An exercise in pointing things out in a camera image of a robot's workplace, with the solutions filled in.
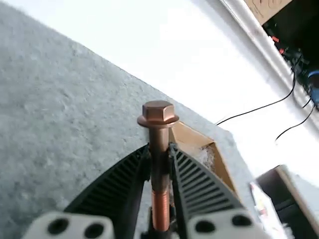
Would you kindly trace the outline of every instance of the copper-colored bolt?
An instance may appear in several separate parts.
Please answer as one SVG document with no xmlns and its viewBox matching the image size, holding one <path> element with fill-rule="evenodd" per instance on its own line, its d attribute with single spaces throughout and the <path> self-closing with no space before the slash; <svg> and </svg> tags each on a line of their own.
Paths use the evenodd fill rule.
<svg viewBox="0 0 319 239">
<path fill-rule="evenodd" d="M 153 226 L 162 232 L 169 227 L 168 128 L 178 120 L 174 105 L 167 101 L 147 102 L 143 105 L 143 115 L 138 117 L 139 125 L 149 128 Z"/>
</svg>

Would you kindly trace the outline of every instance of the white wall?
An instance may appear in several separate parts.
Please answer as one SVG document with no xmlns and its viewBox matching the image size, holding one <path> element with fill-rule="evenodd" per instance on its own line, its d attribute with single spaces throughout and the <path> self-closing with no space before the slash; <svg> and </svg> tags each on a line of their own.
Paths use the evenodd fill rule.
<svg viewBox="0 0 319 239">
<path fill-rule="evenodd" d="M 288 93 L 218 0 L 7 0 L 212 122 Z M 319 134 L 292 100 L 230 120 L 246 163 L 259 175 L 285 163 L 319 185 Z"/>
</svg>

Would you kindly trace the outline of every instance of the floor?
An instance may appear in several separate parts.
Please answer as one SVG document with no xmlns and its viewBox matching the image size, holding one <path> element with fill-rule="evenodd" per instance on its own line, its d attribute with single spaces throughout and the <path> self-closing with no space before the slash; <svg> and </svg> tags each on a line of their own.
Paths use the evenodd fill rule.
<svg viewBox="0 0 319 239">
<path fill-rule="evenodd" d="M 62 210 L 98 175 L 146 143 L 136 119 L 153 99 L 214 138 L 254 213 L 253 180 L 232 135 L 86 47 L 0 3 L 0 239 Z M 145 230 L 150 185 L 137 232 Z"/>
</svg>

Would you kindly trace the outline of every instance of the wire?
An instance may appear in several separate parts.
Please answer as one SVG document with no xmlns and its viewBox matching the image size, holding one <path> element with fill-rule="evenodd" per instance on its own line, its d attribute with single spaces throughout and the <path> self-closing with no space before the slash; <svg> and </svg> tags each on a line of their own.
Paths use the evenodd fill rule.
<svg viewBox="0 0 319 239">
<path fill-rule="evenodd" d="M 278 100 L 278 101 L 276 101 L 276 102 L 272 102 L 272 103 L 270 103 L 270 104 L 268 104 L 268 105 L 261 106 L 261 107 L 259 107 L 259 108 L 253 109 L 253 110 L 251 110 L 251 111 L 247 111 L 247 112 L 245 112 L 245 113 L 241 113 L 241 114 L 239 114 L 239 115 L 235 115 L 235 116 L 229 117 L 229 118 L 227 118 L 227 119 L 225 119 L 225 120 L 223 120 L 223 121 L 217 123 L 216 125 L 220 125 L 221 123 L 224 123 L 224 122 L 226 122 L 226 121 L 228 121 L 228 120 L 230 120 L 230 119 L 236 118 L 236 117 L 238 117 L 238 116 L 243 116 L 243 115 L 249 114 L 249 113 L 251 113 L 251 112 L 254 112 L 254 111 L 257 111 L 257 110 L 266 108 L 266 107 L 268 107 L 268 106 L 272 106 L 272 105 L 274 105 L 274 104 L 276 104 L 276 103 L 279 103 L 279 102 L 281 102 L 281 101 L 287 99 L 287 98 L 294 92 L 294 89 L 295 89 L 295 86 L 296 86 L 297 76 L 296 76 L 296 72 L 295 72 L 295 67 L 296 67 L 297 64 L 299 63 L 300 59 L 301 59 L 301 56 L 298 58 L 298 60 L 295 62 L 295 64 L 294 64 L 293 67 L 292 67 L 292 70 L 294 71 L 294 72 L 293 72 L 293 74 L 294 74 L 294 81 L 293 81 L 293 87 L 292 87 L 291 91 L 289 92 L 289 94 L 287 94 L 285 97 L 283 97 L 282 99 L 280 99 L 280 100 Z"/>
<path fill-rule="evenodd" d="M 295 127 L 297 127 L 297 126 L 300 126 L 300 125 L 302 125 L 304 122 L 306 122 L 306 120 L 310 117 L 311 113 L 314 111 L 314 108 L 315 108 L 315 106 L 313 106 L 313 108 L 312 108 L 312 110 L 310 111 L 309 115 L 308 115 L 301 123 L 299 123 L 299 124 L 297 124 L 297 125 L 295 125 L 295 126 L 292 126 L 292 127 L 288 128 L 288 129 L 286 129 L 284 132 L 282 132 L 282 133 L 275 139 L 275 142 L 277 141 L 277 139 L 279 139 L 279 137 L 280 137 L 281 135 L 283 135 L 284 133 L 286 133 L 286 132 L 289 131 L 290 129 L 295 128 Z"/>
<path fill-rule="evenodd" d="M 272 105 L 274 105 L 274 104 L 276 104 L 276 103 L 279 103 L 280 101 L 283 101 L 283 100 L 287 99 L 287 98 L 292 94 L 292 92 L 294 91 L 295 85 L 296 85 L 296 78 L 294 77 L 293 88 L 291 89 L 291 91 L 289 92 L 289 94 L 287 94 L 287 95 L 286 95 L 285 97 L 283 97 L 282 99 L 280 99 L 280 100 L 278 100 L 278 101 L 276 101 L 276 102 L 272 102 L 272 103 L 270 103 L 270 104 L 268 104 L 268 105 L 261 106 L 261 107 L 259 107 L 259 108 L 253 109 L 253 110 L 251 110 L 251 111 L 247 111 L 247 112 L 245 112 L 245 113 L 241 113 L 241 114 L 239 114 L 239 115 L 235 115 L 235 116 L 229 117 L 229 118 L 227 118 L 227 119 L 225 119 L 225 120 L 223 120 L 223 121 L 217 123 L 216 125 L 220 125 L 221 123 L 224 123 L 224 122 L 226 122 L 226 121 L 228 121 L 228 120 L 230 120 L 230 119 L 236 118 L 236 117 L 238 117 L 238 116 L 243 116 L 243 115 L 245 115 L 245 114 L 249 114 L 249 113 L 251 113 L 251 112 L 260 110 L 260 109 L 262 109 L 262 108 L 265 108 L 265 107 L 268 107 L 268 106 L 272 106 Z"/>
<path fill-rule="evenodd" d="M 305 105 L 303 106 L 303 108 L 306 107 L 306 106 L 309 104 L 310 101 L 311 101 L 311 98 L 309 98 L 309 100 L 307 101 L 307 103 L 305 103 Z"/>
</svg>

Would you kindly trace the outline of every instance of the cardboard box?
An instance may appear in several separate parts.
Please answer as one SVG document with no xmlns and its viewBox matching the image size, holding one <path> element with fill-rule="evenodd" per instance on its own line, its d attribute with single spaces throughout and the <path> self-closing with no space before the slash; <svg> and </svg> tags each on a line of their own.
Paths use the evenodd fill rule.
<svg viewBox="0 0 319 239">
<path fill-rule="evenodd" d="M 194 158 L 196 158 L 195 155 L 198 155 L 203 151 L 207 153 L 207 159 L 213 160 L 210 164 L 210 170 L 214 172 L 236 196 L 238 196 L 233 180 L 227 170 L 218 147 L 211 138 L 195 131 L 184 123 L 179 122 L 173 128 L 169 129 L 169 140 L 177 143 L 182 151 Z"/>
<path fill-rule="evenodd" d="M 254 16 L 263 25 L 292 0 L 245 0 Z"/>
</svg>

